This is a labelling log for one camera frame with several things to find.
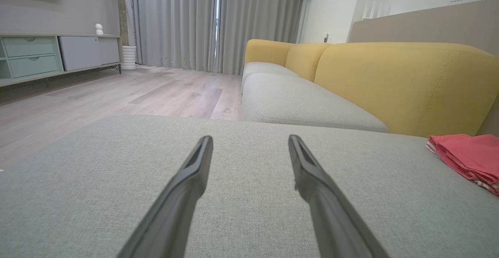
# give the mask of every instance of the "cabinet door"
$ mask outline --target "cabinet door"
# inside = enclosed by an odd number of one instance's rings
[[[117,38],[99,38],[100,64],[120,62]]]
[[[65,71],[101,65],[97,37],[59,37]]]

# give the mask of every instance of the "white planter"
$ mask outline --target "white planter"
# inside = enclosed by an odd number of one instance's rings
[[[135,56],[137,54],[137,47],[123,46],[123,64],[121,70],[135,70]]]

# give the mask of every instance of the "gray curtain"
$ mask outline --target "gray curtain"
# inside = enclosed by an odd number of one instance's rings
[[[215,0],[137,0],[138,61],[210,71]]]
[[[303,0],[221,0],[212,72],[241,75],[250,39],[295,42]]]

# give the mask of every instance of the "sofa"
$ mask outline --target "sofa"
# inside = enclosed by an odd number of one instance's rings
[[[498,91],[497,57],[470,46],[252,39],[242,118],[421,137],[498,134]]]
[[[0,257],[114,258],[198,139],[207,188],[185,257],[319,257],[294,189],[301,136],[392,258],[497,258],[497,197],[421,137],[163,116],[98,121],[0,172]]]

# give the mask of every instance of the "red cloth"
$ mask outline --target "red cloth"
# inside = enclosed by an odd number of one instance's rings
[[[463,177],[499,196],[499,138],[466,134],[433,136],[426,145]]]

